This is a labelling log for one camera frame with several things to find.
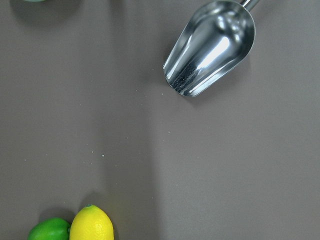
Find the steel ice scoop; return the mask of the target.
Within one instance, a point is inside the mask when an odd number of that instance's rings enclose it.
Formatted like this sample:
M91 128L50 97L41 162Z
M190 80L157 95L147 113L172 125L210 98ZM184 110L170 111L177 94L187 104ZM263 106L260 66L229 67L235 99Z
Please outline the steel ice scoop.
M251 51L256 0L214 0L200 7L184 27L163 65L167 83L196 97L232 71Z

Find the upper yellow lemon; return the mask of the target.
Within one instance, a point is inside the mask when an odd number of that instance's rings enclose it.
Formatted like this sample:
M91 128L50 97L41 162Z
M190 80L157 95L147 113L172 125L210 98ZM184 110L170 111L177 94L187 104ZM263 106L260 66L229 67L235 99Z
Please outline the upper yellow lemon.
M114 227L109 216L99 207L88 204L74 217L70 240L114 240Z

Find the green lime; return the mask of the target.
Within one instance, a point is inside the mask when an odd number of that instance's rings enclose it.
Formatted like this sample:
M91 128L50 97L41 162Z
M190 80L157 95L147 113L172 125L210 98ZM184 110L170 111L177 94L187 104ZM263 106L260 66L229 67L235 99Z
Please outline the green lime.
M34 226L28 240L69 240L71 225L59 217L49 218Z

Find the mint green bowl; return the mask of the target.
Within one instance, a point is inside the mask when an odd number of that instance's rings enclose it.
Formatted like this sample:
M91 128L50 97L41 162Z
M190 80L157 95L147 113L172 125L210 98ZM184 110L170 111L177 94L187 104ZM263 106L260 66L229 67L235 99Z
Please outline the mint green bowl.
M25 2L30 2L30 3L39 3L39 2L44 2L46 0L24 0Z

